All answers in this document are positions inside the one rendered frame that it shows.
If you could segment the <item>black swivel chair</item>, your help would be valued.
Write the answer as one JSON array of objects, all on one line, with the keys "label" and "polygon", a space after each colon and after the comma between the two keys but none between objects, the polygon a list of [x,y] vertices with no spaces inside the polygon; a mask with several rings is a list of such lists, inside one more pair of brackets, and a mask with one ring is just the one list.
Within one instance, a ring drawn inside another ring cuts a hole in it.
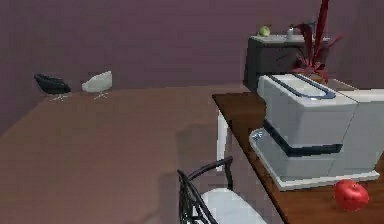
[{"label": "black swivel chair", "polygon": [[34,79],[43,92],[54,95],[53,100],[63,100],[71,92],[70,86],[61,78],[35,74]]}]

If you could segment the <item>red apple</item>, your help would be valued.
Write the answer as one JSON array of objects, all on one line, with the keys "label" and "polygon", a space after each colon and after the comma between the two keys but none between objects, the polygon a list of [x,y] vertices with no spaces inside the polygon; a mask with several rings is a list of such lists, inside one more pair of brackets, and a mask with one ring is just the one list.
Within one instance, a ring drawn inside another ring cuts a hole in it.
[{"label": "red apple", "polygon": [[336,204],[347,211],[357,211],[369,202],[367,190],[352,180],[340,180],[334,185]]}]

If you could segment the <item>white swivel chair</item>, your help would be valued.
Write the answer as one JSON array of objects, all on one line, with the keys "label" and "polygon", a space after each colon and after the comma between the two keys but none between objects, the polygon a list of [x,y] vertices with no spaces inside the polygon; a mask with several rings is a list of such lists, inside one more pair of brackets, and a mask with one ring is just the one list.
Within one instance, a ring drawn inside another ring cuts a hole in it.
[{"label": "white swivel chair", "polygon": [[106,71],[91,77],[81,85],[83,91],[88,93],[97,93],[95,99],[106,98],[109,90],[113,86],[113,75],[111,71]]}]

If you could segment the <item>brown wooden table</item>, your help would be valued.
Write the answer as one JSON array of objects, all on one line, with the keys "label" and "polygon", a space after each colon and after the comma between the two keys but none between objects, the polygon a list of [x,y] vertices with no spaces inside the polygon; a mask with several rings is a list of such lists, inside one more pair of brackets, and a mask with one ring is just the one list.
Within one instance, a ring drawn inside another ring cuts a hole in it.
[{"label": "brown wooden table", "polygon": [[369,194],[369,202],[357,211],[340,208],[334,184],[281,191],[249,143],[249,136],[263,125],[266,104],[258,93],[226,93],[213,97],[218,110],[217,155],[225,151],[226,134],[232,132],[285,224],[384,224],[384,153],[375,170],[376,180],[355,181]]}]

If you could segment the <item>white coffee machine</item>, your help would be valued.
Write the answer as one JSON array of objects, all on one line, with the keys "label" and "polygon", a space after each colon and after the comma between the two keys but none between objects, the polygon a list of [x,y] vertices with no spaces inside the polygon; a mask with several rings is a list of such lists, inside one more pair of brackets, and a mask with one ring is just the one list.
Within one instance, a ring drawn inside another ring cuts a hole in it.
[{"label": "white coffee machine", "polygon": [[299,74],[264,75],[263,125],[249,143],[281,191],[379,178],[384,89],[335,91]]}]

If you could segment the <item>red house plant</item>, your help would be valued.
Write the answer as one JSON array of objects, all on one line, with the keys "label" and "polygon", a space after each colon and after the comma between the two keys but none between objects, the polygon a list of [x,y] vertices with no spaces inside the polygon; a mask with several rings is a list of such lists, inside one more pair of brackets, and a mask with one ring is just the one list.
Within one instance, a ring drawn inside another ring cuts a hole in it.
[{"label": "red house plant", "polygon": [[326,44],[323,44],[323,34],[326,26],[328,8],[330,0],[321,0],[320,10],[315,27],[312,28],[309,24],[301,23],[294,26],[298,29],[304,38],[305,50],[300,50],[297,55],[299,65],[294,66],[291,70],[294,74],[302,74],[310,77],[317,76],[315,81],[320,84],[327,84],[329,81],[328,72],[325,70],[325,63],[321,61],[321,57],[329,51],[329,49],[342,39],[337,36],[330,39]]}]

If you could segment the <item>dark grey cabinet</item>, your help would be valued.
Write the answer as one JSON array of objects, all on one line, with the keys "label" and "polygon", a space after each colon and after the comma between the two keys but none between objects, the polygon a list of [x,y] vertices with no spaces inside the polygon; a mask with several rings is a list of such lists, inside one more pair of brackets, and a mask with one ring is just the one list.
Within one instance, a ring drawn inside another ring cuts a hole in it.
[{"label": "dark grey cabinet", "polygon": [[301,58],[306,57],[307,49],[302,35],[293,35],[289,40],[285,35],[250,36],[243,84],[251,92],[256,92],[260,76],[284,75],[296,68],[304,68]]}]

